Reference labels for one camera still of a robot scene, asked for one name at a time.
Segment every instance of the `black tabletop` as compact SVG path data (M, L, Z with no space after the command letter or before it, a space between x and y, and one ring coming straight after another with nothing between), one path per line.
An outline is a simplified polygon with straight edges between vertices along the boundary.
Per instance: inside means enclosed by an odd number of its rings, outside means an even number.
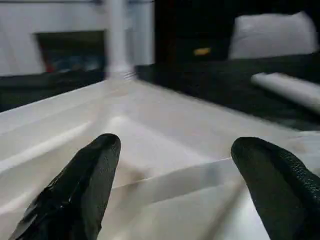
M320 116L251 84L256 73L284 73L320 83L320 53L260 59L151 65L139 78L171 90L299 130L319 130ZM0 78L0 112L104 79L102 71Z
M139 67L141 79L299 130L320 129L320 117L251 84L257 73L284 73L320 82L320 54Z

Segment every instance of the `white surface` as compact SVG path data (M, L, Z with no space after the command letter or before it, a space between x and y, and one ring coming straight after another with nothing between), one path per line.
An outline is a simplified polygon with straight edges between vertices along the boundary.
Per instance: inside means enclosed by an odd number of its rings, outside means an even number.
M304 151L288 141L297 135L294 130L141 82L120 82L97 83L0 113L0 223L8 223L8 215L12 219L1 240L75 152L102 133L114 133L122 143L114 187L133 181L125 179L124 168L148 178L206 163L217 163L215 176L223 185L238 173L230 159L219 160L230 156L241 136Z
M269 240L249 191L244 190L214 240Z
M318 50L316 28L303 12L239 16L234 29L230 59L310 54Z
M98 239L201 240L232 190L232 184L225 184L146 205L114 238L103 230Z

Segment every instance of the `white cylinder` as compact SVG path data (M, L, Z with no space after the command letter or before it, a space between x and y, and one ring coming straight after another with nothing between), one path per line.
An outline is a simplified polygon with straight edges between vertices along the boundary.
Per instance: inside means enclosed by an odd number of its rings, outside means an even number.
M106 1L107 31L105 37L110 79L128 78L134 75L134 68L129 63L127 45L127 11L125 0Z
M281 73L258 73L251 81L320 114L320 86Z

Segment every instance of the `white cushion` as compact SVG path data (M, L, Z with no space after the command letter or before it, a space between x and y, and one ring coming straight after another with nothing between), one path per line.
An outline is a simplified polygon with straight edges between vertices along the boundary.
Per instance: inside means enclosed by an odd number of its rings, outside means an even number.
M317 49L315 26L303 12L244 15L235 21L229 58L310 54Z

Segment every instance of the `yellow object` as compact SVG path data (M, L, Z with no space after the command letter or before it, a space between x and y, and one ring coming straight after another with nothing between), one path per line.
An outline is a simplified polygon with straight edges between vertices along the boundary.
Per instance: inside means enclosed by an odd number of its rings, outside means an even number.
M205 48L198 48L193 51L193 54L195 56L203 56L203 55L208 55L211 53L211 48L210 47L205 47Z

